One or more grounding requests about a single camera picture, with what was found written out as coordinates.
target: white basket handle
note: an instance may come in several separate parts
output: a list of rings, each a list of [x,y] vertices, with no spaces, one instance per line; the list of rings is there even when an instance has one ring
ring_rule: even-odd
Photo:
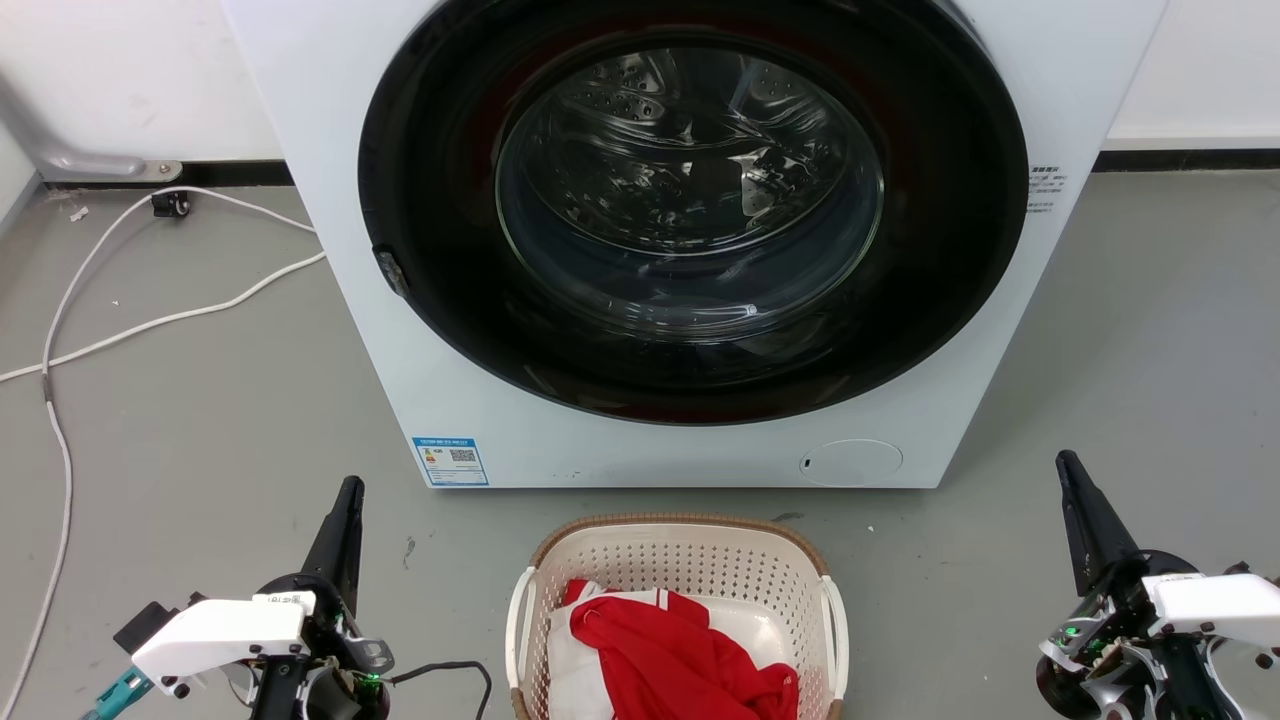
[[[826,593],[823,605],[827,606],[824,607],[827,612],[823,614],[823,624],[827,625],[827,632],[831,635],[827,647],[835,648],[836,655],[836,666],[828,678],[831,694],[836,700],[844,700],[845,691],[849,688],[849,619],[845,616],[845,601],[840,597],[840,588],[836,587],[836,580],[832,580],[831,575],[822,577],[822,589]],[[831,620],[835,621],[835,628],[831,626]]]
[[[521,632],[520,644],[516,644],[516,618],[520,615],[521,601],[529,594],[529,582],[534,578],[536,568],[525,569],[520,579],[516,580],[516,589],[511,591],[511,605],[507,607],[507,683],[511,689],[520,687],[525,679],[525,648],[529,646],[529,626],[534,615],[534,598],[525,602],[525,623]]]

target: gray floor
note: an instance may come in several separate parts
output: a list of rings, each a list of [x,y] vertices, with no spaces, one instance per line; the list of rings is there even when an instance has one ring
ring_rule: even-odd
[[[285,188],[236,191],[301,218]],[[76,266],[140,195],[49,200],[0,242],[0,370],[38,360]],[[77,223],[68,217],[90,209]],[[125,666],[111,634],[151,600],[247,596],[294,570],[338,482],[369,482],[361,624],[404,666],[484,660],[511,717],[502,634],[538,542],[581,515],[787,515],[831,561],[852,625],[846,717],[1052,717],[1037,642],[1073,606],[1053,454],[1080,452],[1139,543],[1220,570],[1280,573],[1280,174],[1091,179],[943,486],[886,491],[431,492],[326,265],[232,311],[54,373],[77,469],[61,589],[15,717],[78,717]],[[225,300],[315,251],[200,201],[138,218],[77,299],[69,351]],[[36,375],[0,384],[0,688],[58,542],[61,470]],[[1261,670],[1240,655],[1243,684]],[[476,678],[396,692],[397,716],[470,717]],[[152,693],[132,717],[237,717],[225,687]]]

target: clothes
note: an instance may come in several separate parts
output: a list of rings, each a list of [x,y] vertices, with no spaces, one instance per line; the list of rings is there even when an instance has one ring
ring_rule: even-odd
[[[756,670],[700,603],[594,583],[571,585],[566,601],[549,637],[552,720],[795,720],[795,670]]]

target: white washing machine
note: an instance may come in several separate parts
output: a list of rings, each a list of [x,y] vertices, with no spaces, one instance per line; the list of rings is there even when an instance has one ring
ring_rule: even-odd
[[[1165,0],[224,0],[433,487],[938,484]]]

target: washing machine door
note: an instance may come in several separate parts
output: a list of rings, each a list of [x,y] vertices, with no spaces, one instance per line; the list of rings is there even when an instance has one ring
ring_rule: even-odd
[[[392,288],[476,364],[727,424],[957,332],[1018,242],[1027,156],[938,3],[447,0],[375,94],[360,186]]]

